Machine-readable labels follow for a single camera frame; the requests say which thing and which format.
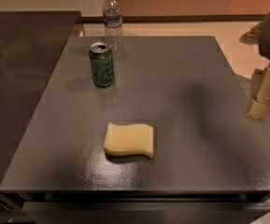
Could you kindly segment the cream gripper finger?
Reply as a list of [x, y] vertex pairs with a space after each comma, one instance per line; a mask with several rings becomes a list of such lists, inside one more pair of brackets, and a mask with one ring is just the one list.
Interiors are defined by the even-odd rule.
[[246, 115], [253, 119], [265, 119], [270, 114], [270, 64], [263, 70], [254, 70], [249, 94]]

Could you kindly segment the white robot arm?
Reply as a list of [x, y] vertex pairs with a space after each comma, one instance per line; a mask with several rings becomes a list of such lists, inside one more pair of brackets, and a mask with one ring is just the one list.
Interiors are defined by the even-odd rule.
[[[260, 55], [270, 61], [270, 12], [262, 22], [242, 35], [240, 41], [257, 43]], [[265, 119], [270, 114], [270, 64], [263, 70], [254, 70], [249, 96], [245, 114], [253, 119]]]

